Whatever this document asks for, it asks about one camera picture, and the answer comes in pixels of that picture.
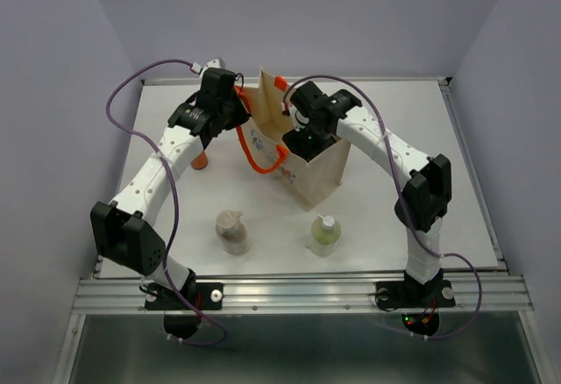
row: purple cable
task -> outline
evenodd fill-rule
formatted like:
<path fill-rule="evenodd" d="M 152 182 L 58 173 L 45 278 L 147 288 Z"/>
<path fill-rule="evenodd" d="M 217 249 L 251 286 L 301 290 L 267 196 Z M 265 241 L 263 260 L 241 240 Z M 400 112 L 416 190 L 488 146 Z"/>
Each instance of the purple cable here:
<path fill-rule="evenodd" d="M 178 64 L 183 64 L 188 66 L 189 68 L 193 67 L 193 64 L 185 61 L 185 60 L 177 60 L 177 59 L 170 59 L 170 60 L 160 60 L 160 61 L 156 61 L 144 68 L 141 68 L 139 71 L 137 71 L 136 73 L 130 75 L 126 80 L 124 80 L 121 84 L 119 84 L 117 86 L 117 88 L 115 90 L 113 90 L 113 93 L 111 93 L 111 96 L 109 96 L 109 99 L 107 100 L 107 103 L 105 104 L 105 115 L 107 115 L 107 118 L 111 121 L 111 123 L 113 125 L 115 125 L 119 130 L 122 130 L 124 132 L 128 132 L 129 134 L 133 135 L 133 136 L 138 136 L 141 139 L 143 139 L 146 143 L 148 143 L 148 145 L 156 152 L 158 153 L 160 151 L 160 149 L 158 148 L 158 146 L 156 145 L 156 143 L 150 139 L 148 136 L 146 136 L 144 133 L 142 132 L 137 132 L 133 129 L 130 129 L 128 127 L 126 127 L 125 125 L 122 125 L 121 123 L 119 123 L 112 115 L 111 115 L 111 104 L 113 103 L 113 99 L 115 99 L 115 96 L 117 95 L 117 93 L 119 93 L 121 91 L 122 88 L 124 88 L 127 84 L 129 84 L 133 79 L 135 79 L 136 77 L 138 77 L 139 75 L 142 75 L 143 73 L 145 73 L 146 71 L 148 71 L 151 68 L 157 67 L 157 66 L 161 66 L 162 64 L 168 64 L 168 63 L 172 63 L 172 62 L 176 62 Z M 209 321 L 210 323 L 214 324 L 216 327 L 218 327 L 219 329 L 222 330 L 223 335 L 222 337 L 218 338 L 217 340 L 213 340 L 210 342 L 190 342 L 187 340 L 179 340 L 177 337 L 175 336 L 171 336 L 171 339 L 178 341 L 184 345 L 192 345 L 192 346 L 212 346 L 212 345 L 217 345 L 221 342 L 223 342 L 227 337 L 228 337 L 228 331 L 226 330 L 226 327 L 220 323 L 218 320 L 216 320 L 215 318 L 205 314 L 204 312 L 200 311 L 197 307 L 195 307 L 192 303 L 190 303 L 179 291 L 179 289 L 175 286 L 174 281 L 172 280 L 171 275 L 169 274 L 169 272 L 167 271 L 167 256 L 169 255 L 169 251 L 172 249 L 172 243 L 174 242 L 175 239 L 175 234 L 177 233 L 177 228 L 179 227 L 179 195 L 177 193 L 177 187 L 175 187 L 175 180 L 174 180 L 174 174 L 172 173 L 172 170 L 169 166 L 169 164 L 167 163 L 167 160 L 165 158 L 160 158 L 161 160 L 161 164 L 163 165 L 164 169 L 166 170 L 166 176 L 167 179 L 169 180 L 169 186 L 171 188 L 171 194 L 172 194 L 172 198 L 174 200 L 174 227 L 172 228 L 172 232 L 171 235 L 169 236 L 169 240 L 167 241 L 167 246 L 166 246 L 166 251 L 164 252 L 164 259 L 162 261 L 163 267 L 164 267 L 164 274 L 166 275 L 167 281 L 169 282 L 169 286 L 171 287 L 171 289 L 174 291 L 175 295 L 179 298 L 179 300 L 181 302 L 183 302 L 183 304 L 191 309 L 193 312 L 195 312 L 198 316 L 200 316 L 201 318 L 204 318 L 205 320 Z"/>
<path fill-rule="evenodd" d="M 392 147 L 389 143 L 389 138 L 386 135 L 386 125 L 384 124 L 384 120 L 382 119 L 382 116 L 381 116 L 380 112 L 378 111 L 378 108 L 376 108 L 376 105 L 374 104 L 374 102 L 366 95 L 365 92 L 363 92 L 359 87 L 355 86 L 353 83 L 349 82 L 348 80 L 345 80 L 341 77 L 337 77 L 336 75 L 307 75 L 306 77 L 303 77 L 303 78 L 297 80 L 296 82 L 294 82 L 292 85 L 290 85 L 290 87 L 287 89 L 284 96 L 282 97 L 282 103 L 285 103 L 287 101 L 288 94 L 297 85 L 299 85 L 300 83 L 306 82 L 308 80 L 313 80 L 313 79 L 327 79 L 327 80 L 333 80 L 335 82 L 341 82 L 341 83 L 345 84 L 346 86 L 355 90 L 368 103 L 368 105 L 370 106 L 370 108 L 372 108 L 372 111 L 376 115 L 376 118 L 378 119 L 378 124 L 380 125 L 380 130 L 382 132 L 382 137 L 384 138 L 384 144 L 386 145 L 387 158 L 389 159 L 389 167 L 390 167 L 390 170 L 392 171 L 391 176 L 392 176 L 392 179 L 394 180 L 394 185 L 395 185 L 395 190 L 397 191 L 398 201 L 401 205 L 401 209 L 403 210 L 403 214 L 405 216 L 405 223 L 407 224 L 407 227 L 411 230 L 411 233 L 413 234 L 413 237 L 415 238 L 415 241 L 417 241 L 417 244 L 419 244 L 424 251 L 426 251 L 428 254 L 432 255 L 433 257 L 436 257 L 436 258 L 456 257 L 456 258 L 464 261 L 464 263 L 466 263 L 467 266 L 470 267 L 470 270 L 472 270 L 473 275 L 475 276 L 475 280 L 477 281 L 477 286 L 478 286 L 478 290 L 479 290 L 477 305 L 475 307 L 475 310 L 473 311 L 472 317 L 467 321 L 467 323 L 465 323 L 459 329 L 457 329 L 457 330 L 455 330 L 451 333 L 446 333 L 446 334 L 443 334 L 443 335 L 440 335 L 440 336 L 429 337 L 429 339 L 430 340 L 442 340 L 444 338 L 453 338 L 453 337 L 457 336 L 458 334 L 462 333 L 463 331 L 465 331 L 467 328 L 469 328 L 473 324 L 473 322 L 475 321 L 475 318 L 477 317 L 477 315 L 479 314 L 479 311 L 481 310 L 481 301 L 483 299 L 483 286 L 481 285 L 481 278 L 479 277 L 479 274 L 477 273 L 476 268 L 473 266 L 473 264 L 466 257 L 464 257 L 460 254 L 457 254 L 455 252 L 448 252 L 444 255 L 441 255 L 438 252 L 432 251 L 421 240 L 421 237 L 419 236 L 418 232 L 415 230 L 415 227 L 413 226 L 413 220 L 411 219 L 411 214 L 409 212 L 408 205 L 405 202 L 405 198 L 401 194 L 401 185 L 400 185 L 399 179 L 398 179 L 397 166 L 395 165 L 394 158 L 392 157 Z"/>

